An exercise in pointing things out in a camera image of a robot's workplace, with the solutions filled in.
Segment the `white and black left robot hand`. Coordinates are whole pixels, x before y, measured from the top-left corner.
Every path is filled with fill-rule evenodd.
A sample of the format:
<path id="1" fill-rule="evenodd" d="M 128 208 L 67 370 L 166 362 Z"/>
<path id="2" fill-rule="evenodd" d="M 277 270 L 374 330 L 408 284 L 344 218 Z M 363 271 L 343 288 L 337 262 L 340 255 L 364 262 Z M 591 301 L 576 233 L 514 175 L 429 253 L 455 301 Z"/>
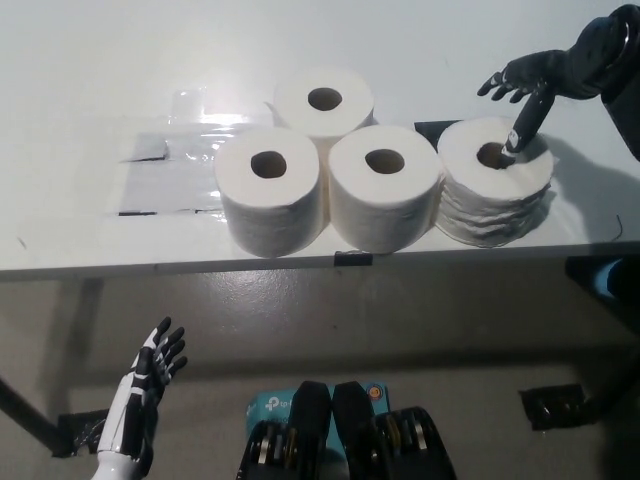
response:
<path id="1" fill-rule="evenodd" d="M 99 452 L 112 452 L 138 463 L 150 462 L 166 388 L 187 365 L 182 354 L 185 329 L 171 328 L 164 318 L 143 342 L 111 403 L 98 444 Z"/>

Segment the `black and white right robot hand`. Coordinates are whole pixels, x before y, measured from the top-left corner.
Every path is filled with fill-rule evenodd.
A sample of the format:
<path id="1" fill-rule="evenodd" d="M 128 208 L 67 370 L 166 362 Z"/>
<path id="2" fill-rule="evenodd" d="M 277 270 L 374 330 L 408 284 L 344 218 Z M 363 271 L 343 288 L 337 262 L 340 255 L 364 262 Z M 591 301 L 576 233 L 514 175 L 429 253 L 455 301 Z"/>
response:
<path id="1" fill-rule="evenodd" d="M 568 67 L 568 54 L 565 51 L 548 50 L 533 53 L 510 61 L 479 88 L 478 96 L 492 92 L 493 101 L 499 101 L 509 93 L 509 102 L 513 104 L 526 96 L 529 97 L 504 146 L 499 153 L 490 156 L 499 168 L 512 165 L 516 157 L 528 146 L 538 133 L 557 96 L 574 97 L 578 93 Z"/>

